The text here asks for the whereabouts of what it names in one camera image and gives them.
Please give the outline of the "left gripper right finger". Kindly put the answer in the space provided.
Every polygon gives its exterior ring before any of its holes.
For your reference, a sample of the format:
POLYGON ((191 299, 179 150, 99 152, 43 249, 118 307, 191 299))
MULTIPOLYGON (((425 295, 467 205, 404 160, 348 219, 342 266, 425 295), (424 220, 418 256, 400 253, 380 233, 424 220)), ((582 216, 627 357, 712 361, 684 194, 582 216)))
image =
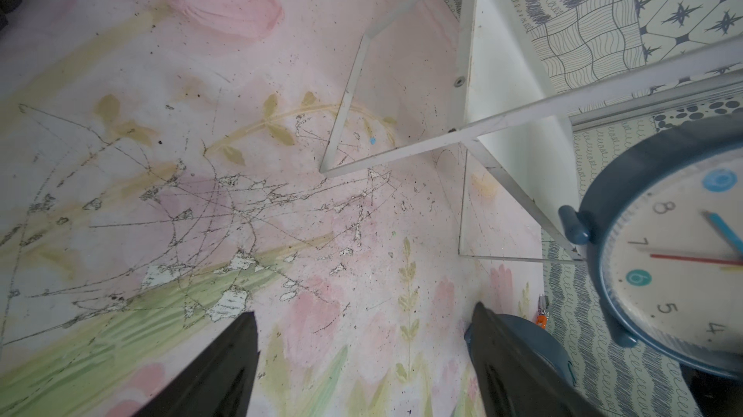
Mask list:
POLYGON ((468 354, 488 416, 600 416, 483 303, 468 326, 468 354))

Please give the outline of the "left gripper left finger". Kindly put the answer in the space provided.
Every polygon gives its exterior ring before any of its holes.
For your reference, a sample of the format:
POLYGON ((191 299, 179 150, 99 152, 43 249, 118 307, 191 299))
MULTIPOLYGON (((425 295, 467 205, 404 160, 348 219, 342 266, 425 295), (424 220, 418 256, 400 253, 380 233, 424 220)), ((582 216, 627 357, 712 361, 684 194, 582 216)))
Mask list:
POLYGON ((259 330, 243 312, 139 416, 245 416, 259 364, 259 330))

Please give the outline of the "blue round alarm clock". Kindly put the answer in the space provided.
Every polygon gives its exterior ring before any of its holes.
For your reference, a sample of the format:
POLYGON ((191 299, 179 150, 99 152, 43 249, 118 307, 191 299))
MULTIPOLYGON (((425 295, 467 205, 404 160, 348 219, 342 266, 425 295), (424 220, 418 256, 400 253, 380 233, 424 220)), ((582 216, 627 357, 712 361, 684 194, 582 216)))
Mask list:
POLYGON ((570 356, 555 337, 528 319, 512 314, 497 314, 496 317, 568 385, 577 386, 570 356))
POLYGON ((626 150, 558 215, 584 249, 609 331, 708 374, 742 376, 742 116, 626 150))

